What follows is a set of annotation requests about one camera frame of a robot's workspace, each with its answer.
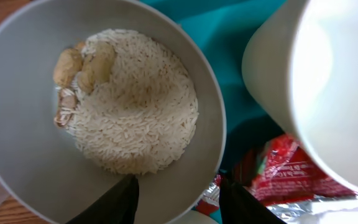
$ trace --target blue surface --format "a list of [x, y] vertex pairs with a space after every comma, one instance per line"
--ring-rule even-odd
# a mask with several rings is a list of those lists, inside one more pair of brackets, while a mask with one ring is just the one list
[[143, 0], [181, 24], [215, 72], [227, 115], [222, 169], [231, 169], [250, 147], [282, 133], [246, 90], [241, 60], [252, 34], [284, 1]]

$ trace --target uncooked white rice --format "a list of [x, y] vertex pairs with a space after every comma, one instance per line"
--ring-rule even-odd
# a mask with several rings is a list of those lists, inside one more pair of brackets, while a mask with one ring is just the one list
[[73, 81], [78, 105], [66, 127], [77, 148], [99, 166], [120, 174], [156, 173], [178, 160], [192, 139], [198, 117], [193, 82], [180, 59], [162, 44], [133, 30], [105, 30], [89, 37], [117, 53], [109, 83], [92, 94]]

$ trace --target wooden surface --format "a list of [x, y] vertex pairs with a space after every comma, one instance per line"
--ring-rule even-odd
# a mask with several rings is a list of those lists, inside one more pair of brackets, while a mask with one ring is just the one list
[[[0, 0], [0, 23], [12, 12], [30, 0]], [[47, 224], [23, 207], [17, 200], [9, 197], [0, 206], [0, 224]]]

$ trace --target teal tray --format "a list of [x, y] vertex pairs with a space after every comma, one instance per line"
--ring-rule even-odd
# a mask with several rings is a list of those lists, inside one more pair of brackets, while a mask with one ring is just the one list
[[252, 34], [284, 0], [143, 0], [164, 13], [196, 42], [221, 87], [227, 143], [221, 164], [231, 169], [248, 149], [282, 130], [249, 95], [241, 75], [242, 54]]

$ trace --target white cup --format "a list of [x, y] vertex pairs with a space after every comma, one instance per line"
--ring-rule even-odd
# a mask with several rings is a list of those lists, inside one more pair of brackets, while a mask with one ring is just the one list
[[288, 0], [249, 41], [242, 74], [315, 163], [358, 191], [358, 1]]

